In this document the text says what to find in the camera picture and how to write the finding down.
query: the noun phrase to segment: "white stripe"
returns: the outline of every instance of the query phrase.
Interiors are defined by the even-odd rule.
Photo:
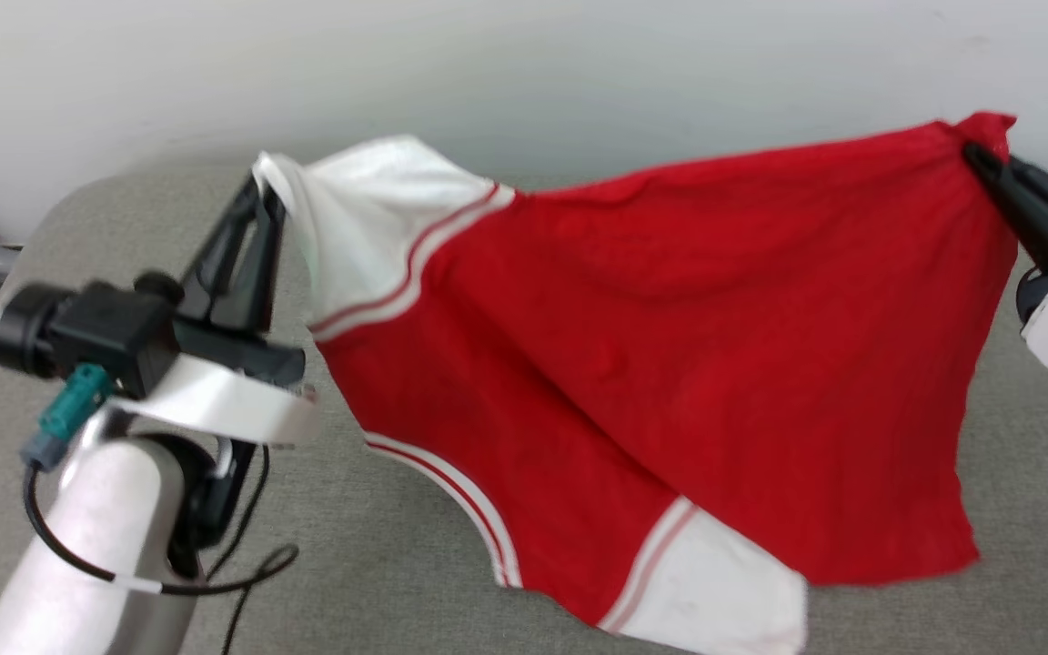
[[[458,505],[466,511],[468,518],[475,523],[475,527],[479,530],[479,536],[483,538],[483,543],[487,546],[487,552],[492,555],[493,569],[495,569],[496,584],[514,586],[514,588],[519,588],[523,584],[521,583],[520,560],[517,560],[516,548],[512,547],[512,540],[507,534],[507,526],[504,526],[504,521],[500,518],[500,511],[496,511],[490,499],[487,499],[486,495],[475,485],[475,482],[471,481],[468,477],[459,472],[458,468],[455,468],[454,465],[449,464],[447,461],[433,455],[431,452],[423,451],[421,447],[397,442],[395,439],[377,435],[374,432],[367,432],[366,440],[367,444],[380,444],[384,447],[390,447],[392,451],[405,453],[407,456],[425,461],[425,463],[438,470],[441,477],[440,474],[436,474],[431,468],[425,467],[425,465],[419,464],[418,461],[400,456],[399,453],[375,449],[375,452],[379,453],[379,455],[402,461],[402,463],[411,465],[412,468],[431,478],[437,485],[444,488],[444,492],[451,495],[455,499],[455,502],[458,502]],[[468,498],[475,503],[475,507],[455,487],[463,489],[463,493],[468,495]],[[486,525],[479,518],[480,514],[483,514],[483,519],[486,519]],[[492,534],[495,534],[495,540],[487,532],[489,528]],[[503,552],[503,560],[498,555],[496,542],[500,543],[499,551]]]
[[[646,536],[645,543],[641,543],[641,548],[637,551],[637,556],[633,559],[633,568],[629,571],[629,577],[625,581],[625,587],[620,590],[620,596],[617,596],[617,601],[612,605],[609,612],[597,623],[598,629],[611,631],[611,633],[616,633],[616,631],[623,629],[623,626],[614,624],[623,616],[629,605],[636,601],[635,596],[640,589],[641,577],[645,576],[646,569],[650,568],[653,555],[656,554],[658,547],[661,546],[661,542],[665,540],[670,530],[673,530],[673,527],[677,525],[678,521],[693,506],[694,503],[690,499],[680,495],[665,509],[665,512],[661,514],[658,522],[654,523],[653,530],[650,530],[650,533]]]
[[[401,293],[379,307],[372,307],[371,309],[351,313],[344,316],[341,321],[335,321],[327,325],[327,327],[313,332],[313,339],[318,342],[333,340],[334,336],[353,330],[358,325],[390,321],[411,309],[423,292],[423,269],[428,266],[431,257],[445,242],[453,240],[453,238],[473,226],[481,218],[490,215],[490,213],[502,211],[502,209],[512,202],[512,198],[516,198],[516,191],[511,190],[511,188],[500,185],[500,189],[496,190],[495,194],[492,194],[487,202],[480,203],[478,206],[463,212],[462,215],[450,221],[450,223],[434,230],[424,238],[423,242],[416,248],[415,254],[413,254],[410,270],[411,282]]]
[[[163,585],[160,583],[145,580],[145,577],[124,575],[124,573],[116,573],[115,580],[112,581],[112,584],[117,584],[125,589],[141,591],[145,593],[159,593],[163,589]]]

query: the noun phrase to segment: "gray fabric surface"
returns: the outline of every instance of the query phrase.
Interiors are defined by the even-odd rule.
[[[179,272],[243,174],[182,169],[75,192],[26,245],[5,293],[29,279],[79,286],[128,283],[147,266]],[[286,248],[275,334],[308,347],[304,265]],[[297,541],[302,556],[254,592],[234,652],[673,652],[588,629],[544,596],[496,588],[463,511],[419,473],[363,450],[320,356],[309,355],[323,435],[276,455],[230,573],[248,572],[283,541]],[[54,390],[0,370],[0,589],[30,538],[16,452]],[[1048,372],[1020,343],[1008,303],[969,394],[958,468],[984,560],[943,580],[816,589],[808,652],[1048,654]],[[219,651],[232,605],[201,601],[183,652]]]

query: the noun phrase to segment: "white wall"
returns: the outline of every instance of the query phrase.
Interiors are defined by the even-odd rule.
[[[1048,166],[1039,0],[0,0],[0,238],[151,162],[413,132],[486,175],[999,108]]]

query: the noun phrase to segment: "black cable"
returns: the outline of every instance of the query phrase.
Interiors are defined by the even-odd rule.
[[[269,568],[269,565],[274,563],[274,560],[278,559],[278,555],[282,555],[282,548],[278,548],[270,552],[269,556],[261,563],[261,567],[258,567],[258,572],[263,571],[263,569]],[[233,617],[230,617],[228,629],[224,630],[224,646],[221,647],[221,655],[230,655],[230,648],[233,647],[233,635],[237,633],[238,621],[241,620],[241,610],[245,609],[245,602],[249,601],[249,591],[252,589],[245,589],[241,592],[241,597],[237,599],[237,606],[233,607]]]
[[[204,581],[212,581],[228,562],[230,556],[233,556],[233,552],[237,550],[238,546],[241,546],[241,538],[244,538],[245,530],[249,527],[249,519],[253,519],[253,511],[258,508],[258,500],[261,499],[262,490],[265,490],[267,480],[269,480],[269,446],[263,444],[261,446],[261,474],[258,476],[258,484],[249,494],[249,501],[245,502],[245,510],[241,514],[241,522],[237,525],[237,531],[233,532],[233,541],[230,542],[228,548],[225,548],[224,552],[221,552],[221,555],[217,558],[217,562],[214,562],[209,568],[209,574],[204,576]]]
[[[212,567],[209,568],[209,574],[204,576],[204,581],[209,582],[213,580],[213,576],[217,575],[217,572],[224,567],[224,564],[230,561],[237,548],[241,546],[241,538],[244,538],[245,530],[249,527],[249,521],[253,519],[253,514],[255,509],[258,509],[258,501],[261,500],[261,493],[265,490],[265,483],[269,480],[269,446],[261,446],[261,473],[258,476],[258,484],[254,486],[253,493],[249,494],[249,501],[245,502],[245,510],[241,514],[241,521],[237,525],[237,531],[233,532],[233,541],[230,542],[228,548],[221,552],[221,555],[217,558],[217,562],[213,563]],[[283,548],[278,548],[270,552],[269,556],[259,565],[258,573],[269,569],[270,564],[274,563],[275,559],[279,555],[284,554]],[[233,607],[233,617],[230,617],[230,625],[227,629],[224,629],[224,646],[221,646],[221,655],[230,655],[230,651],[233,648],[233,635],[237,634],[238,623],[241,621],[241,612],[245,609],[245,603],[249,601],[249,592],[253,588],[245,588],[245,591],[241,592],[241,597],[237,599],[237,606]]]
[[[92,577],[99,577],[99,580],[112,583],[115,582],[116,574],[108,569],[102,569],[96,567],[96,565],[86,562],[71,552],[69,548],[63,546],[63,542],[56,538],[51,532],[51,528],[47,527],[46,521],[43,520],[43,515],[38,510],[38,499],[37,499],[37,487],[38,487],[38,465],[28,465],[24,474],[24,482],[22,482],[22,503],[24,503],[24,509],[26,510],[26,518],[30,520],[30,526],[35,529],[35,534],[46,544],[46,547],[51,549],[59,559],[63,560],[71,567],[79,569],[80,571],[87,573]],[[211,586],[195,586],[195,585],[174,585],[174,584],[159,584],[158,591],[153,591],[151,593],[162,593],[165,596],[220,596],[222,593],[231,593],[234,591],[245,591],[253,588],[253,585],[259,584],[269,580],[269,577],[277,575],[278,573],[284,571],[284,569],[290,568],[293,561],[299,556],[300,549],[296,544],[287,543],[285,546],[278,548],[265,559],[265,564],[262,568],[258,569],[257,573],[244,580],[240,580],[234,583],[226,583],[222,585],[211,585]]]

